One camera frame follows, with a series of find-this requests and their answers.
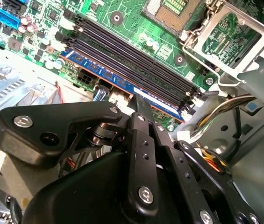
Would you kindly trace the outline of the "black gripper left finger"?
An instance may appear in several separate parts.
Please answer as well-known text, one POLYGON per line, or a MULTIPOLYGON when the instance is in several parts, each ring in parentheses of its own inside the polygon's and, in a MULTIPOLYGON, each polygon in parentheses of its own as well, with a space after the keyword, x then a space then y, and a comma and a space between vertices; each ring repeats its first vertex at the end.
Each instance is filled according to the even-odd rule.
POLYGON ((150 104, 138 94, 126 115, 108 101, 9 107, 0 111, 0 190, 23 215, 47 185, 108 153, 155 156, 150 104))

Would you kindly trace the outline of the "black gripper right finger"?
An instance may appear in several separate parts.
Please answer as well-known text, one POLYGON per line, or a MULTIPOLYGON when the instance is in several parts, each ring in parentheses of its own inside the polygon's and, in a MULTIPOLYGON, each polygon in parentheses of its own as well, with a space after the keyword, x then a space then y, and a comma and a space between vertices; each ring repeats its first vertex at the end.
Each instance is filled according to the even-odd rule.
POLYGON ((150 134, 183 224, 263 223, 229 174, 215 171, 187 142, 172 143, 158 123, 150 124, 150 134))

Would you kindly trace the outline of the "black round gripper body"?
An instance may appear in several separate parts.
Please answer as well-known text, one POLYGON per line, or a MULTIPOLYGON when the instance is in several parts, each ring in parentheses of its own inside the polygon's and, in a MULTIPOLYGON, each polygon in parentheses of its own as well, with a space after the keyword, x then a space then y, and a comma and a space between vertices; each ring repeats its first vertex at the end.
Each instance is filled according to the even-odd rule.
POLYGON ((165 172, 148 153, 108 153, 47 185, 25 224, 184 224, 165 172))

